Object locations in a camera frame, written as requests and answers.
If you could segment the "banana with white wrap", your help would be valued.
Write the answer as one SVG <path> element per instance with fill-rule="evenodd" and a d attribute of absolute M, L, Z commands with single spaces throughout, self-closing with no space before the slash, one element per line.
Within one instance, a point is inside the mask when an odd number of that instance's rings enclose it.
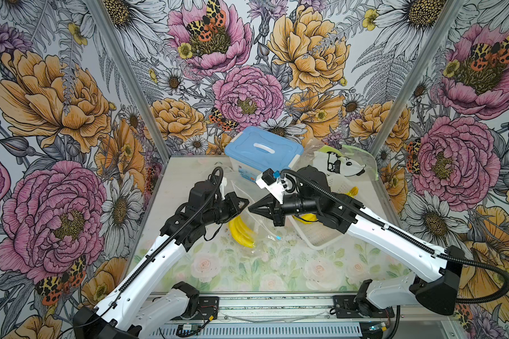
<path fill-rule="evenodd" d="M 254 249 L 254 232 L 245 224 L 243 219 L 238 216 L 228 223 L 228 228 L 233 239 L 243 247 Z"/>

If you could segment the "yellow banana bunch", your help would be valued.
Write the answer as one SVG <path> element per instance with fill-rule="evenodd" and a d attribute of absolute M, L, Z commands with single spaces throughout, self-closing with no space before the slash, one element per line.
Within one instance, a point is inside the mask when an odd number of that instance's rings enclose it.
<path fill-rule="evenodd" d="M 357 186 L 353 186 L 348 192 L 346 192 L 346 195 L 352 198 L 356 198 L 358 194 L 359 188 Z"/>

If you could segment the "panda zip-top bag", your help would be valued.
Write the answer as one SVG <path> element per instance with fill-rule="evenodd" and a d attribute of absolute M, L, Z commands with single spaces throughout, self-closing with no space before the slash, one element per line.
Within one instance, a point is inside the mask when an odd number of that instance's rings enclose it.
<path fill-rule="evenodd" d="M 304 148 L 308 165 L 327 176 L 339 175 L 346 178 L 378 181 L 379 173 L 376 159 L 367 151 L 351 145 L 340 149 L 311 140 Z"/>

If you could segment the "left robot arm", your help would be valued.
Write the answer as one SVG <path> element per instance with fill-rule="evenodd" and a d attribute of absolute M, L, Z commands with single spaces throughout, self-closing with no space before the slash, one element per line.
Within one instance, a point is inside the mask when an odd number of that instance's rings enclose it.
<path fill-rule="evenodd" d="M 197 313 L 199 291 L 186 282 L 148 306 L 145 302 L 165 274 L 206 235 L 207 226 L 226 224 L 248 206 L 247 199 L 226 193 L 225 186 L 221 167 L 195 184 L 134 270 L 94 308 L 83 307 L 75 314 L 76 338 L 148 338 L 166 322 Z"/>

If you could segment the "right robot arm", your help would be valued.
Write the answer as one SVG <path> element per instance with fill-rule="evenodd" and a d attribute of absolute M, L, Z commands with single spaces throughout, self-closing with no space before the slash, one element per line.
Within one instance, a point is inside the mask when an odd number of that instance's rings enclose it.
<path fill-rule="evenodd" d="M 410 273 L 403 278 L 362 282 L 347 309 L 371 317 L 379 309 L 420 305 L 431 312 L 450 316 L 457 304 L 483 304 L 509 292 L 509 272 L 465 257 L 455 246 L 443 248 L 425 242 L 377 216 L 360 201 L 331 192 L 327 176 L 313 166 L 299 171 L 267 169 L 256 179 L 269 193 L 249 211 L 284 226 L 288 216 L 313 214 L 319 223 L 342 234 L 356 237 L 401 261 Z M 458 290 L 465 266 L 495 273 L 503 282 L 496 292 L 483 297 L 460 298 Z"/>

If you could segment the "white plastic basket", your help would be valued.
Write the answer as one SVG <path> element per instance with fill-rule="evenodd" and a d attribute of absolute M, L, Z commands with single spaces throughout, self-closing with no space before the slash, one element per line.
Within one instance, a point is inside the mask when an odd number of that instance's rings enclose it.
<path fill-rule="evenodd" d="M 337 194 L 347 194 L 356 187 L 356 198 L 366 198 L 366 192 L 362 193 L 362 191 L 373 188 L 370 177 L 366 174 L 350 177 L 330 175 L 327 177 L 327 182 L 331 191 Z M 300 238 L 313 250 L 343 244 L 351 238 L 349 235 L 342 234 L 338 230 L 326 227 L 319 222 L 304 223 L 293 216 L 288 216 L 287 220 L 292 224 Z"/>

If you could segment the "blue lid storage box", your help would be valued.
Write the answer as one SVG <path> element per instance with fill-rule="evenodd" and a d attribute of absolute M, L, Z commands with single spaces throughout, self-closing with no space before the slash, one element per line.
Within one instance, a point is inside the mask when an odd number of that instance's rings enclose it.
<path fill-rule="evenodd" d="M 303 151 L 301 144 L 258 127 L 247 127 L 225 147 L 233 170 L 250 182 L 268 169 L 291 169 Z"/>

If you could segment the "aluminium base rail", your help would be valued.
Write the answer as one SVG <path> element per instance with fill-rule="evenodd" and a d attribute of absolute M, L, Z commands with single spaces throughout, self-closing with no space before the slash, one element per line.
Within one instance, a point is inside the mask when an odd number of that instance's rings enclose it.
<path fill-rule="evenodd" d="M 350 293 L 206 293 L 197 313 L 182 317 L 176 292 L 150 296 L 136 313 L 139 338 L 466 338 L 452 316 L 420 306 L 376 312 L 347 310 Z"/>

